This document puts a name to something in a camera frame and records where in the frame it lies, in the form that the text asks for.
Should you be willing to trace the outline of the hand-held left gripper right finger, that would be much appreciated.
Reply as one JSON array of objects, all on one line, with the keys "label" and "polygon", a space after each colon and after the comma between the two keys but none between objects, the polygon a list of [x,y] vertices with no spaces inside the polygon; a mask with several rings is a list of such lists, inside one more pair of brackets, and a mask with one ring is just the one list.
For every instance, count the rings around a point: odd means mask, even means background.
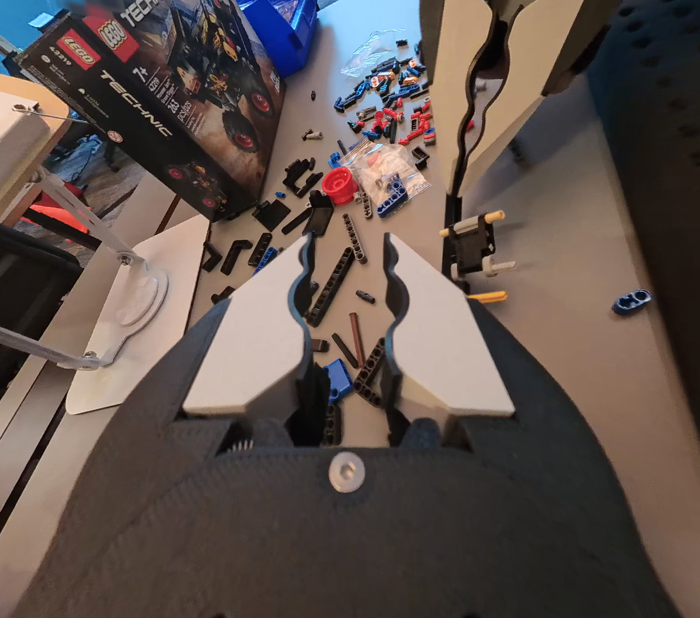
[{"label": "hand-held left gripper right finger", "polygon": [[443,436],[461,417],[511,418],[515,406],[465,293],[391,232],[383,269],[393,316],[381,370],[389,445],[419,420]]}]

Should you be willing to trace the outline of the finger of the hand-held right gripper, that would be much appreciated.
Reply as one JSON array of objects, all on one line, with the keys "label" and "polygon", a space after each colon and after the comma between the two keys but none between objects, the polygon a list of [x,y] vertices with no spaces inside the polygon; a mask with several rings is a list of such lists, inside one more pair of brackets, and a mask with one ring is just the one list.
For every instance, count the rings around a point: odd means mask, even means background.
[{"label": "finger of the hand-held right gripper", "polygon": [[535,0],[515,15],[506,39],[508,71],[485,108],[458,195],[499,157],[544,100],[543,90],[584,0]]},{"label": "finger of the hand-held right gripper", "polygon": [[444,0],[432,82],[433,127],[449,196],[465,173],[466,128],[475,112],[475,64],[491,34],[494,16],[485,0]]}]

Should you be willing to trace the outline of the black beam frame assembly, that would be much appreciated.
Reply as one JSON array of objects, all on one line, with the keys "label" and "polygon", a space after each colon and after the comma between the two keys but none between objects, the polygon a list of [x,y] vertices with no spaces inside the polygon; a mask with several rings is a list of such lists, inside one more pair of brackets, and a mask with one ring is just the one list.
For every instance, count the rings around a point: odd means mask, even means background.
[{"label": "black beam frame assembly", "polygon": [[515,261],[495,261],[494,224],[505,219],[503,210],[490,211],[463,219],[461,199],[446,197],[445,227],[439,235],[443,239],[442,273],[467,296],[471,291],[468,276],[482,273],[497,277],[517,269]]}]

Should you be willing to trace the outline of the pile of red and blue connectors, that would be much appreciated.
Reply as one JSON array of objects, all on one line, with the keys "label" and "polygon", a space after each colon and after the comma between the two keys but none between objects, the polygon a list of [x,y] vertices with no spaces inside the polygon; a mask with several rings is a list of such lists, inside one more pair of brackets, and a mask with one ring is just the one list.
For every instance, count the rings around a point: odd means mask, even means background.
[{"label": "pile of red and blue connectors", "polygon": [[351,130],[369,140],[403,146],[421,140],[433,146],[436,132],[422,42],[411,44],[405,38],[396,44],[402,49],[393,61],[382,62],[363,79],[353,79],[349,93],[332,107],[337,114],[349,115]]}]

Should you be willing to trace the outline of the crumpled clear plastic bag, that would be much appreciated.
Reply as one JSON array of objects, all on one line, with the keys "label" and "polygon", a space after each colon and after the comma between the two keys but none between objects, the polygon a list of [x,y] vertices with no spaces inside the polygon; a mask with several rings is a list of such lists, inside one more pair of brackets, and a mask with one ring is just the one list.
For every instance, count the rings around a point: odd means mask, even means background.
[{"label": "crumpled clear plastic bag", "polygon": [[340,67],[340,73],[351,79],[363,79],[386,60],[393,61],[403,46],[396,42],[405,39],[404,29],[373,31]]}]

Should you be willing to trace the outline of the blue rectangular panel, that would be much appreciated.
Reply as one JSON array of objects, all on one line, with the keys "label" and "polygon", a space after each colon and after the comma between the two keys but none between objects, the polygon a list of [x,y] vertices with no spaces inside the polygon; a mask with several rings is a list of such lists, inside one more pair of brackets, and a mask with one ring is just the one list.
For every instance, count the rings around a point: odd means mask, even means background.
[{"label": "blue rectangular panel", "polygon": [[351,378],[344,360],[336,359],[329,365],[323,367],[330,384],[328,404],[336,404],[339,400],[349,395],[354,388],[354,381]]}]

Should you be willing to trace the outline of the pile of black and blue bricks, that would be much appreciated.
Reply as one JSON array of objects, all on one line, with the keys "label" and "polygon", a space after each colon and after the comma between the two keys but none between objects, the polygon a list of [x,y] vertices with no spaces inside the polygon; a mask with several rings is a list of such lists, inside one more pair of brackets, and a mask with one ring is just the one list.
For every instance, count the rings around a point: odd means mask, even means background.
[{"label": "pile of black and blue bricks", "polygon": [[[310,210],[307,208],[302,212],[299,219],[308,219],[309,215]],[[310,326],[316,327],[320,325],[354,262],[357,262],[357,260],[350,245],[345,248],[315,303],[305,313],[304,317]],[[331,338],[344,355],[342,360],[344,360],[346,368],[354,381],[352,392],[361,395],[372,406],[379,407],[380,396],[372,391],[371,386],[384,358],[384,339],[379,339],[370,355],[366,356],[364,368],[360,369],[355,353],[346,346],[342,338],[337,333],[333,333]],[[336,404],[328,404],[326,426],[323,432],[323,444],[327,446],[338,445],[342,439],[342,412],[339,402],[340,400]]]}]

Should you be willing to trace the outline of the black square panel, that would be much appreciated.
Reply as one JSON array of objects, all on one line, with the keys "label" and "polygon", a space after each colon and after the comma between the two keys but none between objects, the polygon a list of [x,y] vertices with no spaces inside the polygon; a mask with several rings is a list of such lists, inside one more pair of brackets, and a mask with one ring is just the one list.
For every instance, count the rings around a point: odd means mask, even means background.
[{"label": "black square panel", "polygon": [[257,220],[267,232],[273,232],[283,220],[290,214],[291,209],[280,199],[275,198],[272,202],[263,201],[258,203],[252,211],[251,216]]}]

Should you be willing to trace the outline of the black dotted mat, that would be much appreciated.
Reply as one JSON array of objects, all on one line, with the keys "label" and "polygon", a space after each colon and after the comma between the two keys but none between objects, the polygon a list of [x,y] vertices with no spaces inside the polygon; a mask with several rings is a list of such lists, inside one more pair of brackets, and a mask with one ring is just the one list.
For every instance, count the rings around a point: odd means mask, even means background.
[{"label": "black dotted mat", "polygon": [[699,430],[699,0],[623,0],[588,69]]}]

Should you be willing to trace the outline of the dark grey long beam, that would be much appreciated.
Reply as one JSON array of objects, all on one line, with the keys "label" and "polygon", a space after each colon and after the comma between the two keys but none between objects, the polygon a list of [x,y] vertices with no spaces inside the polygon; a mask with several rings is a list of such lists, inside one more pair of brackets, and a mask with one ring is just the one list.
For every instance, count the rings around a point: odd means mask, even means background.
[{"label": "dark grey long beam", "polygon": [[357,262],[359,262],[361,265],[366,265],[368,262],[367,255],[365,253],[361,238],[359,237],[358,231],[355,227],[354,220],[348,213],[343,213],[342,215],[342,220],[345,226],[345,229],[348,233],[351,249],[353,251],[353,255]]}]

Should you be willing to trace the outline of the black curved panel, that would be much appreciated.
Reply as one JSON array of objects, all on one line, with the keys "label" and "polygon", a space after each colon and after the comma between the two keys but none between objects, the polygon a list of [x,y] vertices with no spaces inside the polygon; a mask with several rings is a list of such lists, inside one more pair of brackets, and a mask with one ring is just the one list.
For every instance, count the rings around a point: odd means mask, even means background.
[{"label": "black curved panel", "polygon": [[335,210],[333,200],[322,191],[311,190],[308,209],[310,215],[302,234],[312,235],[316,238],[323,237]]}]

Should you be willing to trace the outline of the blue angled beam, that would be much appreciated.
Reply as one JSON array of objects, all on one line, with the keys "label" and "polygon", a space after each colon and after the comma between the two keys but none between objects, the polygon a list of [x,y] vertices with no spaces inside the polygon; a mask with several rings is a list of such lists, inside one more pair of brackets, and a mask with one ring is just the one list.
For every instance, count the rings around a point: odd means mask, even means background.
[{"label": "blue angled beam", "polygon": [[380,219],[385,219],[398,210],[409,200],[409,194],[400,181],[395,181],[389,186],[388,198],[376,208],[376,214]]}]

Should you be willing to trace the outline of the blue plastic object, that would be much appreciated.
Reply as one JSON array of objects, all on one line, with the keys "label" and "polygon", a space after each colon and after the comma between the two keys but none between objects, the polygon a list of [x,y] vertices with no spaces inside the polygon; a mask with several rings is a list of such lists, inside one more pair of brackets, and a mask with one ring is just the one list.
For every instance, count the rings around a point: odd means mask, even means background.
[{"label": "blue plastic object", "polygon": [[318,0],[236,2],[282,77],[305,66],[318,17]]}]

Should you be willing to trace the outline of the red wheel hub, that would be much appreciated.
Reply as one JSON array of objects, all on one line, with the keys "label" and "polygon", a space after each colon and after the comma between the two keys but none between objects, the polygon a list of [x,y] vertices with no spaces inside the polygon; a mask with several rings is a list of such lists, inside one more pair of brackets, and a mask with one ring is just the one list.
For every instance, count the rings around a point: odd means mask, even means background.
[{"label": "red wheel hub", "polygon": [[344,206],[354,201],[358,183],[349,168],[331,169],[321,182],[322,192],[335,206]]}]

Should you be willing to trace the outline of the black toy set box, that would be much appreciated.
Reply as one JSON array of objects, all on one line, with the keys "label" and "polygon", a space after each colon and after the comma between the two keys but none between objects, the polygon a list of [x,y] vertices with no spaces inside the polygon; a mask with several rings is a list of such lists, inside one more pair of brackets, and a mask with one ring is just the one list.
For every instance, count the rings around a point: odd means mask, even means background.
[{"label": "black toy set box", "polygon": [[285,81],[236,0],[70,12],[19,64],[209,221],[259,202]]}]

